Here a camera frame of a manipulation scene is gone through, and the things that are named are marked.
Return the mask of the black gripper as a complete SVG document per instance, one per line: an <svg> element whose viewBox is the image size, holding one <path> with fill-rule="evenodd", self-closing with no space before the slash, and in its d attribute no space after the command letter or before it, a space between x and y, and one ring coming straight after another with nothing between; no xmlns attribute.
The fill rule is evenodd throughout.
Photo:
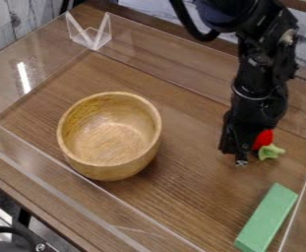
<svg viewBox="0 0 306 252"><path fill-rule="evenodd" d="M287 109L287 88L275 86L259 97L243 94L232 86L231 107L223 116L218 150L232 155L236 166L248 163L248 152L256 136L273 129Z"/></svg>

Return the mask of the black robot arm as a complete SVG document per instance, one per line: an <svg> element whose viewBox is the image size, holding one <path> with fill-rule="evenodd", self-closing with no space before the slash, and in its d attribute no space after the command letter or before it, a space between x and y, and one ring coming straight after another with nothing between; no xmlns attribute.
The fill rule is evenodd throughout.
<svg viewBox="0 0 306 252"><path fill-rule="evenodd" d="M244 166L259 134L274 129L287 110L297 19L278 0L195 0L195 6L211 29L238 37L239 67L218 149Z"/></svg>

